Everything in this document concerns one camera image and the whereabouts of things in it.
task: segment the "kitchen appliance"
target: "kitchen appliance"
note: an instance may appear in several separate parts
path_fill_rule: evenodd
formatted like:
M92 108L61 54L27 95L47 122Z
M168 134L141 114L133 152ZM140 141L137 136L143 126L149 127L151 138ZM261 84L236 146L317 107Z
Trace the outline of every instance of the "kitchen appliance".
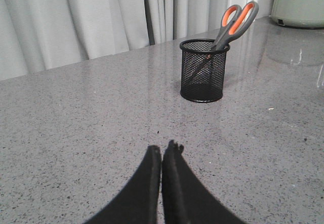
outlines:
M271 18L282 26L324 27L324 0L274 0Z

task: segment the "mesh cup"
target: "mesh cup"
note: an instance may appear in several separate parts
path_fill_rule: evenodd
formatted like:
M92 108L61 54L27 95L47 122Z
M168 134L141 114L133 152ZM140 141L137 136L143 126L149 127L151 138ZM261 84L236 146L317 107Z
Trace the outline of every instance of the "mesh cup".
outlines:
M180 44L182 50L182 97L195 102L212 102L223 97L227 45L210 51L213 39L192 39Z

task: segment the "scissors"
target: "scissors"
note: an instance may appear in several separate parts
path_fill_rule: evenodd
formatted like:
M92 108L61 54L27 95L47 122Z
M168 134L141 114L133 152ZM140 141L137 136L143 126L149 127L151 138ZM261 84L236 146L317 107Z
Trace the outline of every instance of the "scissors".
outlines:
M228 18L230 15L235 11L235 14L228 22ZM250 15L243 23L244 19L250 12ZM243 10L240 5L232 5L230 6L224 13L221 22L221 28L219 33L212 44L211 51L220 51L223 50L226 45L228 45L231 41L238 39L241 37L244 32L250 27L253 20L257 16L259 11L259 5L257 2L251 1L248 2ZM197 69L192 73L192 75L187 79L190 82L198 73L199 71L213 58L212 54L209 54L206 59L197 67Z

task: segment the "gray countertop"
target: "gray countertop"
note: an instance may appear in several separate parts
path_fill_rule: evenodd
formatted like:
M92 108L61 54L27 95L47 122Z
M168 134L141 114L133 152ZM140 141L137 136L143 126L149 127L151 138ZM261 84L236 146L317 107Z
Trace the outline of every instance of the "gray countertop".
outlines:
M0 82L0 222L82 223L175 139L246 222L324 223L324 30L257 20L212 103L179 94L183 40Z

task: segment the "speckled countertop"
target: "speckled countertop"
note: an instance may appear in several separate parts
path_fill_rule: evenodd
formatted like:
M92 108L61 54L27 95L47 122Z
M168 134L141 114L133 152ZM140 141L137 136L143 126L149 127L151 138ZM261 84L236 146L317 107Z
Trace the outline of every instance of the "speckled countertop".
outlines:
M183 40L0 82L0 222L82 223L175 139L246 222L323 224L324 30L257 20L213 103L179 94Z

